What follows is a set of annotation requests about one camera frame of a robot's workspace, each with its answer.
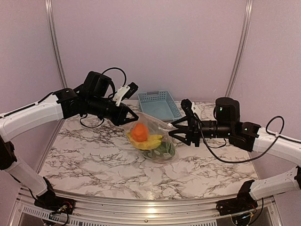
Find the yellow fake bananas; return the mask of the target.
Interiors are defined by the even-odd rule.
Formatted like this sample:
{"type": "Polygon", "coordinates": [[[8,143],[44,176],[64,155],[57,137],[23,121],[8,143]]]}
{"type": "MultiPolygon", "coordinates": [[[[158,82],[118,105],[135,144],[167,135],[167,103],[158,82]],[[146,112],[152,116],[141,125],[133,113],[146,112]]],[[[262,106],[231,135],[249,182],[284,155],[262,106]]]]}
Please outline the yellow fake bananas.
{"type": "Polygon", "coordinates": [[[148,139],[144,142],[135,141],[130,133],[126,133],[126,137],[128,138],[130,144],[139,150],[152,150],[159,147],[162,143],[163,136],[162,135],[149,135],[148,139]]]}

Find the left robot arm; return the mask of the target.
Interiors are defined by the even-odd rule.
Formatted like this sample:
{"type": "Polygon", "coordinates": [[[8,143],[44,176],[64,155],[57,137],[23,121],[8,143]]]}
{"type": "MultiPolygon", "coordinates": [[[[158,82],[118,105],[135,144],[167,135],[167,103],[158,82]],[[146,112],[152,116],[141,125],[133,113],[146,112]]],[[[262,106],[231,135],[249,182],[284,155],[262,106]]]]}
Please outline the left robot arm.
{"type": "Polygon", "coordinates": [[[48,122],[75,115],[94,115],[100,120],[110,120],[115,126],[136,121],[138,116],[122,101],[137,90],[134,82],[115,89],[110,77],[90,71],[85,81],[74,89],[51,92],[38,102],[1,114],[0,169],[28,187],[48,209],[56,209],[60,202],[51,184],[14,153],[12,139],[48,122]]]}

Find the orange fake fruit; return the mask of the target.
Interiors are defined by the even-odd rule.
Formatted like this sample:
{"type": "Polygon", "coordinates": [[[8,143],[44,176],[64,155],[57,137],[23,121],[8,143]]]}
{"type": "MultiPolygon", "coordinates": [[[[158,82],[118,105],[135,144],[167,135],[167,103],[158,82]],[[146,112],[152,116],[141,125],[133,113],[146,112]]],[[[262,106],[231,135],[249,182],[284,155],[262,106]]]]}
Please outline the orange fake fruit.
{"type": "Polygon", "coordinates": [[[132,138],[137,142],[144,142],[148,139],[149,130],[143,123],[137,123],[131,130],[132,138]]]}

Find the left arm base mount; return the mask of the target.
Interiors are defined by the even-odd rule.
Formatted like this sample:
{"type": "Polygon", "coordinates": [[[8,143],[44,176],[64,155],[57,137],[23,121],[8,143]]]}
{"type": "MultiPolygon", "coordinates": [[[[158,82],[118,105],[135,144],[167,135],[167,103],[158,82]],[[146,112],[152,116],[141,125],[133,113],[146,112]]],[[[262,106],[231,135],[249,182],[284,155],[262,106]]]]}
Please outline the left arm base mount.
{"type": "Polygon", "coordinates": [[[57,196],[50,182],[45,177],[43,177],[43,179],[46,182],[47,191],[40,196],[36,196],[34,205],[47,210],[52,210],[55,214],[64,212],[71,215],[73,213],[75,201],[70,198],[57,196]]]}

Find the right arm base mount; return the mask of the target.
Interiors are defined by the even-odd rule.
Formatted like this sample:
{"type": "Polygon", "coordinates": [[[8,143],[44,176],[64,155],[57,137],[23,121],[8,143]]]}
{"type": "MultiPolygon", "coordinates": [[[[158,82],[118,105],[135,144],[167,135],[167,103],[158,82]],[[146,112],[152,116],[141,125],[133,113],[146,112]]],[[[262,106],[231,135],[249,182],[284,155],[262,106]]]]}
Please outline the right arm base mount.
{"type": "Polygon", "coordinates": [[[258,207],[257,201],[250,195],[253,182],[254,180],[244,182],[235,198],[220,200],[216,203],[216,209],[220,216],[236,214],[258,207]]]}

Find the green fake vegetable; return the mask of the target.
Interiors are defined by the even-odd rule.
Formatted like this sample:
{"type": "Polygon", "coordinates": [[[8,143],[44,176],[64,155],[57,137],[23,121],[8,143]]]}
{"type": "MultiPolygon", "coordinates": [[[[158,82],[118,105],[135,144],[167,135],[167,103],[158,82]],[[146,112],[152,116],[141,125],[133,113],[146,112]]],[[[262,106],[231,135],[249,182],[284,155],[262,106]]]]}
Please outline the green fake vegetable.
{"type": "Polygon", "coordinates": [[[172,142],[162,142],[157,148],[144,151],[143,156],[156,161],[170,160],[175,156],[175,146],[172,142]]]}

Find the clear zip top bag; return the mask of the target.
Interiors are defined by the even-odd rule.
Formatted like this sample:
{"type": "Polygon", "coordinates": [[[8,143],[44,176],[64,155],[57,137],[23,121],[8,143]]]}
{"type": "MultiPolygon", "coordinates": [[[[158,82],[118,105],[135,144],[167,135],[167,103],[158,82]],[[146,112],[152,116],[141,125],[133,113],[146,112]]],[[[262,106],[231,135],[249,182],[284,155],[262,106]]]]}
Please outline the clear zip top bag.
{"type": "Polygon", "coordinates": [[[170,123],[145,113],[137,113],[138,120],[122,125],[129,143],[142,156],[154,162],[163,163],[176,159],[176,147],[169,132],[170,123]]]}

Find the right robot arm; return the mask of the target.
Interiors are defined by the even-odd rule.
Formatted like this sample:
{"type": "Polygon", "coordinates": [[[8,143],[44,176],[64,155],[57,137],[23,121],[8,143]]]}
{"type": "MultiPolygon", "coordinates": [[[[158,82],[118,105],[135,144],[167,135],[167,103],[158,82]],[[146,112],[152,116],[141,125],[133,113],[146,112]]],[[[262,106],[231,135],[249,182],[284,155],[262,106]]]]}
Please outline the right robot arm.
{"type": "Polygon", "coordinates": [[[233,200],[233,207],[243,211],[251,201],[274,194],[298,191],[301,188],[301,142],[280,132],[271,132],[268,128],[252,122],[240,121],[240,104],[230,97],[220,97],[215,101],[214,120],[203,121],[200,109],[190,100],[181,101],[185,116],[172,122],[174,130],[169,135],[186,145],[199,146],[206,138],[224,138],[242,150],[257,152],[257,160],[269,153],[275,157],[293,162],[291,170],[262,180],[246,181],[233,200]]]}

